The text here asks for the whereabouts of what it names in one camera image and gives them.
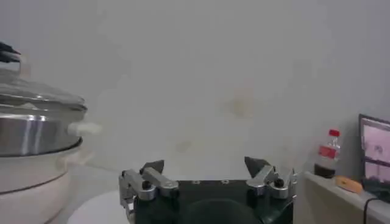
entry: pot handle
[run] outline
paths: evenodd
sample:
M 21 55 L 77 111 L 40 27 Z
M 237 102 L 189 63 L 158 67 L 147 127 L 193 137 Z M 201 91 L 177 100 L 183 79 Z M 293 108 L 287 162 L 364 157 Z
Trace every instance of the pot handle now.
M 0 62 L 19 63 L 19 76 L 30 77 L 31 65 L 27 62 L 25 55 L 21 55 L 19 52 L 14 50 L 11 46 L 0 42 Z
M 85 135 L 96 135 L 102 131 L 102 127 L 92 122 L 73 122 L 68 125 L 68 134 L 78 137 Z

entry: stainless steel pot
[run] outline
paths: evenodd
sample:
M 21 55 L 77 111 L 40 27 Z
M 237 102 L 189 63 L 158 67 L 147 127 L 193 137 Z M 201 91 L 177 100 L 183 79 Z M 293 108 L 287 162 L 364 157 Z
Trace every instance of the stainless steel pot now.
M 61 152 L 81 142 L 81 97 L 0 70 L 0 157 Z

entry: black cable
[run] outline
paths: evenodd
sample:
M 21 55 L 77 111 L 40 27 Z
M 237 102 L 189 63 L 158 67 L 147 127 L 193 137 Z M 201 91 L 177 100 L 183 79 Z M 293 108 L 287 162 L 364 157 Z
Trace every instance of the black cable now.
M 364 204 L 364 211 L 363 211 L 363 224 L 367 223 L 367 210 L 368 210 L 368 203 L 370 201 L 380 200 L 379 198 L 370 198 L 366 201 L 366 204 Z

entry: plastic bottle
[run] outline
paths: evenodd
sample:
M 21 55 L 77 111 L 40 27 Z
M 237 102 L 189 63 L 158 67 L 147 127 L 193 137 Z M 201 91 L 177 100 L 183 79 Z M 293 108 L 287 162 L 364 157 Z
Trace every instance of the plastic bottle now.
M 336 163 L 340 154 L 338 138 L 340 132 L 329 130 L 329 140 L 319 146 L 318 156 L 314 164 L 314 174 L 325 178 L 332 178 L 336 172 Z

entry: pot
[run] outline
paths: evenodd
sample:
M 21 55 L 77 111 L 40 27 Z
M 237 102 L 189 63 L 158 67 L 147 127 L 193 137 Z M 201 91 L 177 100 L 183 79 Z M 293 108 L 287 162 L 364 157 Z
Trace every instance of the pot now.
M 81 97 L 0 72 L 0 157 L 68 150 L 86 112 Z
M 48 223 L 69 199 L 70 175 L 24 191 L 0 194 L 1 223 Z

